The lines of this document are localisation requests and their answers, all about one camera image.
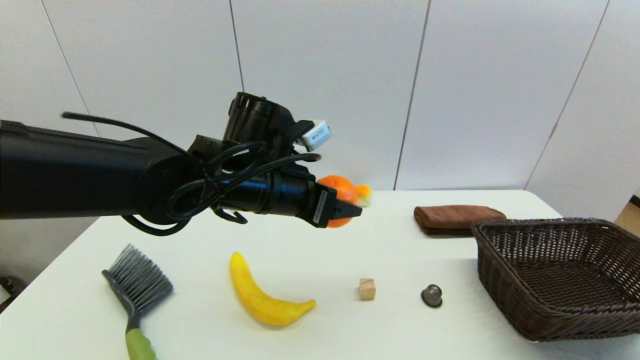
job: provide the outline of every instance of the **brown woven basket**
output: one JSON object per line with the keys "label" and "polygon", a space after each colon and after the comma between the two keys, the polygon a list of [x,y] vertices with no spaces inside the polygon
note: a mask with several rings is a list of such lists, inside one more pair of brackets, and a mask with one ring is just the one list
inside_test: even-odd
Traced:
{"label": "brown woven basket", "polygon": [[478,274],[533,341],[640,332],[640,239],[605,220],[486,220],[472,226]]}

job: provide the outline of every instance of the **brown towel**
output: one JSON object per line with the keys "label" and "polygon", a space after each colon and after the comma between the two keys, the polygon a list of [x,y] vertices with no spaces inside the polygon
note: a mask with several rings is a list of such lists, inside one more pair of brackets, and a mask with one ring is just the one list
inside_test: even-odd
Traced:
{"label": "brown towel", "polygon": [[476,205],[418,206],[413,216],[425,234],[465,236],[472,235],[471,224],[476,221],[507,218],[496,209]]}

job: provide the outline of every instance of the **gray brush bristles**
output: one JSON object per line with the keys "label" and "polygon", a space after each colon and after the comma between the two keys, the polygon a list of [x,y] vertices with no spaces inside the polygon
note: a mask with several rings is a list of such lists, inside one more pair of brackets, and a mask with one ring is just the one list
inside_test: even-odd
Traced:
{"label": "gray brush bristles", "polygon": [[173,292],[173,285],[162,270],[131,244],[120,253],[109,273],[141,316]]}

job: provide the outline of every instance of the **white sensor module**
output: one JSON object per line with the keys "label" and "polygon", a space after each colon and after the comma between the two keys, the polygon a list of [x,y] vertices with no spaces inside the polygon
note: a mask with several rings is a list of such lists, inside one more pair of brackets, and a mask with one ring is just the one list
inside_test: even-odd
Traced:
{"label": "white sensor module", "polygon": [[314,128],[307,131],[298,141],[299,145],[307,148],[307,151],[313,151],[324,144],[331,137],[331,130],[326,121],[314,121]]}

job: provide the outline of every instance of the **wooden cube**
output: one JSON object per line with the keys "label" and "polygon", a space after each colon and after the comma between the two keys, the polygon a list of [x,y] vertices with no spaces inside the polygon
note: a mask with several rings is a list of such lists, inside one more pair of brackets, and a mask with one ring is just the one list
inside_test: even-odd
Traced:
{"label": "wooden cube", "polygon": [[376,297],[376,283],[373,282],[373,279],[360,279],[358,292],[360,300],[373,300]]}

